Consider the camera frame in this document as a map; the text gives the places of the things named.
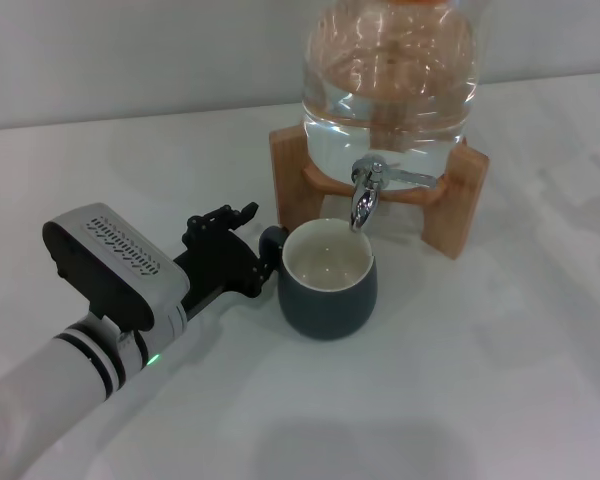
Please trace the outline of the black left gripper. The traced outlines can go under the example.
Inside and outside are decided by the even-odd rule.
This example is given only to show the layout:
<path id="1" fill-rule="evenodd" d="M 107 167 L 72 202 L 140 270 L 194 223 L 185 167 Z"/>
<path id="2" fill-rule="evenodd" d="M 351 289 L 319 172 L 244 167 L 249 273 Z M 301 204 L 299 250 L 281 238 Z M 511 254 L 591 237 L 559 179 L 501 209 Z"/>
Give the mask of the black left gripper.
<path id="1" fill-rule="evenodd" d="M 227 292 L 258 297 L 280 268 L 281 249 L 264 249 L 258 256 L 236 235 L 227 234 L 250 222 L 258 208 L 256 202 L 241 210 L 224 205 L 187 220 L 182 242 L 192 246 L 174 260 L 189 280 L 188 293 L 181 302 L 187 316 L 198 315 Z"/>

